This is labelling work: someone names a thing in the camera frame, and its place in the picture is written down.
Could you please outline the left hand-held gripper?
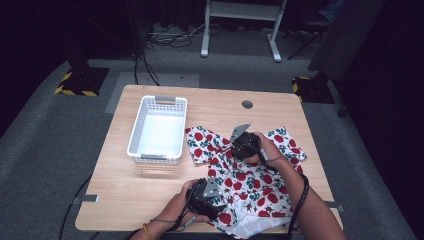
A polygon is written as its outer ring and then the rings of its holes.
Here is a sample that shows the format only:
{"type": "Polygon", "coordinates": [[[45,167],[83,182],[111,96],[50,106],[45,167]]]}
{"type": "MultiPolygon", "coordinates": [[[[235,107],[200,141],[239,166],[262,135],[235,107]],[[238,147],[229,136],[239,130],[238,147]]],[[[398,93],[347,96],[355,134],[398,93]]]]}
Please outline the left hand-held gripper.
{"type": "Polygon", "coordinates": [[[215,206],[213,203],[221,196],[222,192],[213,178],[209,180],[200,178],[186,194],[187,207],[193,213],[214,220],[226,208],[225,204],[215,206]]]}

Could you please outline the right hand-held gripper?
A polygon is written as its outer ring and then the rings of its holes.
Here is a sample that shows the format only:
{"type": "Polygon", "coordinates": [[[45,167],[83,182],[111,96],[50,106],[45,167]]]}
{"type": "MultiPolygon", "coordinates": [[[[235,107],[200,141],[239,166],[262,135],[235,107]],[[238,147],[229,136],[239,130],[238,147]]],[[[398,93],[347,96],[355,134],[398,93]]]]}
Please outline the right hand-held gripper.
{"type": "Polygon", "coordinates": [[[254,133],[248,132],[249,127],[250,123],[237,126],[231,134],[231,152],[233,157],[238,160],[252,157],[260,151],[260,138],[254,133]]]}

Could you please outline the white red floral garment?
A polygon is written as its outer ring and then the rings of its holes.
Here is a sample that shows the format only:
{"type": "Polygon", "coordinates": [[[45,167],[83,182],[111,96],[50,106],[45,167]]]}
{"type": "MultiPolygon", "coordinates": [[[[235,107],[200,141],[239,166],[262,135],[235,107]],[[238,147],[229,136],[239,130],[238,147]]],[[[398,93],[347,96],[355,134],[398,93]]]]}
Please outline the white red floral garment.
{"type": "Polygon", "coordinates": [[[297,227],[294,209],[280,174],[263,164],[248,164],[233,157],[229,140],[202,127],[185,130],[196,164],[206,163],[206,180],[213,178],[222,196],[215,206],[226,205],[210,224],[241,240],[262,231],[297,227]]]}

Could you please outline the person's right hand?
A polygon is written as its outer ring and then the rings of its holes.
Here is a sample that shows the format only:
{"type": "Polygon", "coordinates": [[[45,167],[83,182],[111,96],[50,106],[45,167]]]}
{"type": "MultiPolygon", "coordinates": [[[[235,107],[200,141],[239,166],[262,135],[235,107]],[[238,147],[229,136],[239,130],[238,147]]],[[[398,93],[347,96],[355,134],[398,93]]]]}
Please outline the person's right hand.
{"type": "Polygon", "coordinates": [[[266,138],[260,132],[255,132],[255,135],[260,138],[261,148],[268,157],[268,160],[266,161],[267,166],[277,169],[287,162],[283,154],[270,139],[266,138]]]}

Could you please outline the person's left hand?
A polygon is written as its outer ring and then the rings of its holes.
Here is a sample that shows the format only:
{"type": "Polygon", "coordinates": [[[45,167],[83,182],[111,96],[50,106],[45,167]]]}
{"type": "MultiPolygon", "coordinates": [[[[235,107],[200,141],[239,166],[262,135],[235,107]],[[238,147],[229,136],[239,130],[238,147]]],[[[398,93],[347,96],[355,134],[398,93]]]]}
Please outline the person's left hand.
{"type": "Polygon", "coordinates": [[[192,185],[197,182],[197,179],[189,180],[185,182],[179,193],[175,194],[171,200],[167,203],[162,212],[158,215],[159,220],[171,221],[175,223],[178,217],[183,214],[184,217],[181,220],[181,224],[186,224],[189,220],[196,223],[209,222],[209,218],[205,215],[198,215],[188,210],[184,210],[186,204],[186,194],[192,185]]]}

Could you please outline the white plastic basket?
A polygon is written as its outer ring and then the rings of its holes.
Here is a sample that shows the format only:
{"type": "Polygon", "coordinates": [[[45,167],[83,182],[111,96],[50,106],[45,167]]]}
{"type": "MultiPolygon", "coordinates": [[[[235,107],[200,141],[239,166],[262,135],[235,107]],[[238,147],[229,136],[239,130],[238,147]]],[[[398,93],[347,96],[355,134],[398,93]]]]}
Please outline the white plastic basket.
{"type": "Polygon", "coordinates": [[[140,103],[127,147],[135,162],[180,163],[187,99],[145,95],[140,103]]]}

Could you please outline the black yellow striped base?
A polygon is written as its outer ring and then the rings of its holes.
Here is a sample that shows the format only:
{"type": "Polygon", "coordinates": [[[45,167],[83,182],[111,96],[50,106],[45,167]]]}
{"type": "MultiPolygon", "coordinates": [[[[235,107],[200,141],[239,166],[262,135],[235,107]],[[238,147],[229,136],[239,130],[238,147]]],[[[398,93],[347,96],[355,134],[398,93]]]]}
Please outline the black yellow striped base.
{"type": "Polygon", "coordinates": [[[108,72],[108,68],[90,67],[85,72],[69,69],[54,93],[72,96],[98,96],[108,72]]]}
{"type": "Polygon", "coordinates": [[[293,92],[305,103],[334,104],[328,84],[314,78],[296,76],[292,79],[293,92]]]}

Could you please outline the dark chair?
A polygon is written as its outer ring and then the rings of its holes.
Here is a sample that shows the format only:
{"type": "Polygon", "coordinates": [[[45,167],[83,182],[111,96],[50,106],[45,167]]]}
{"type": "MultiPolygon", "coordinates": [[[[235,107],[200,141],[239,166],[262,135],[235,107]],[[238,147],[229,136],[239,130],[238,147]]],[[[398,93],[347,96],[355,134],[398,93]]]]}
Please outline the dark chair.
{"type": "Polygon", "coordinates": [[[290,56],[288,56],[287,59],[291,60],[293,57],[295,57],[297,54],[303,51],[315,40],[321,41],[328,26],[329,26],[329,21],[318,12],[316,11],[313,11],[312,13],[303,12],[300,15],[299,20],[297,24],[295,25],[295,27],[290,29],[290,32],[298,34],[299,39],[302,42],[302,46],[298,48],[296,51],[294,51],[290,56]],[[303,32],[310,33],[313,35],[313,37],[310,38],[308,41],[306,41],[302,35],[303,32]]]}

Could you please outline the grey curtain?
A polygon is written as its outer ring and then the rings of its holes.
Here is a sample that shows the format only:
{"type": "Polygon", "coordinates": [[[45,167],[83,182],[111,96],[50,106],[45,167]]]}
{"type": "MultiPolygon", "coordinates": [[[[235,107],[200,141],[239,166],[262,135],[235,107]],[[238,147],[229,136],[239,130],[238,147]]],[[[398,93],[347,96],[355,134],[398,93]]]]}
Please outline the grey curtain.
{"type": "Polygon", "coordinates": [[[308,66],[310,71],[317,72],[315,80],[342,80],[386,1],[344,0],[308,66]]]}

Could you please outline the blue cloth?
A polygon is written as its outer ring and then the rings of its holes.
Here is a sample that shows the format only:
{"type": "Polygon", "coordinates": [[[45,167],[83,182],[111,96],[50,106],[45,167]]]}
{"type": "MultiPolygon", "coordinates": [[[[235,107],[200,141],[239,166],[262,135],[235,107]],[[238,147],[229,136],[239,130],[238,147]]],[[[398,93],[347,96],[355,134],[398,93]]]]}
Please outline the blue cloth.
{"type": "Polygon", "coordinates": [[[331,0],[326,7],[319,10],[319,13],[331,22],[335,18],[343,2],[344,0],[331,0]]]}

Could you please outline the grey metal table bracket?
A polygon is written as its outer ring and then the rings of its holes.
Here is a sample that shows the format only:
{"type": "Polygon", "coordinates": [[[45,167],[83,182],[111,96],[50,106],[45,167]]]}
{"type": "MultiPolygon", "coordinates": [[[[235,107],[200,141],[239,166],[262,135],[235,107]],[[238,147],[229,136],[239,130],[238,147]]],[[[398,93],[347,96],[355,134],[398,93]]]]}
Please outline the grey metal table bracket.
{"type": "Polygon", "coordinates": [[[98,195],[84,195],[81,197],[75,197],[72,201],[72,205],[78,205],[82,202],[97,202],[98,198],[98,195]]]}
{"type": "Polygon", "coordinates": [[[327,206],[329,208],[336,209],[338,212],[344,212],[345,211],[345,209],[342,205],[339,205],[338,203],[336,203],[334,201],[325,201],[325,203],[327,204],[327,206]]]}

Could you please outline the white metal stand frame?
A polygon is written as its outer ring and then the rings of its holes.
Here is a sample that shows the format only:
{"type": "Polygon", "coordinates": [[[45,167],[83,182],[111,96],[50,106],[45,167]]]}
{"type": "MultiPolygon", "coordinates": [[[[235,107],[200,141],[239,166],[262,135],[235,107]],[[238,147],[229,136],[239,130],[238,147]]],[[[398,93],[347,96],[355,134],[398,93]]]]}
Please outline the white metal stand frame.
{"type": "Polygon", "coordinates": [[[261,20],[274,23],[272,32],[267,34],[266,37],[274,61],[277,63],[281,62],[282,58],[276,45],[276,36],[286,4],[287,0],[281,0],[278,6],[206,0],[204,12],[205,24],[200,55],[206,58],[209,54],[210,21],[213,17],[261,20]]]}

